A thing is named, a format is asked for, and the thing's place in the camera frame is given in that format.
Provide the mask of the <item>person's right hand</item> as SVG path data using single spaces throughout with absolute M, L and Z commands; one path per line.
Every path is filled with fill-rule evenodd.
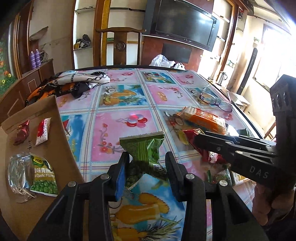
M 272 209 L 280 210 L 280 212 L 286 214 L 294 204 L 295 188 L 274 198 L 271 198 L 272 192 L 261 184 L 257 183 L 255 186 L 252 214 L 261 226 L 266 225 L 270 220 L 268 214 Z

